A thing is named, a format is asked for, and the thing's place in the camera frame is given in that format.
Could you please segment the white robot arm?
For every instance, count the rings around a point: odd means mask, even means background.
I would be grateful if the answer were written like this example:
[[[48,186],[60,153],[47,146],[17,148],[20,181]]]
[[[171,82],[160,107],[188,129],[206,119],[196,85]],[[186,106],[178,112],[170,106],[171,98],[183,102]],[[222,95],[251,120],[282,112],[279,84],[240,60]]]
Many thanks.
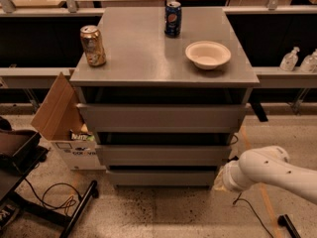
[[[243,152],[220,170],[213,188],[242,192],[260,182],[280,187],[317,204],[317,172],[292,165],[288,153],[279,146]]]

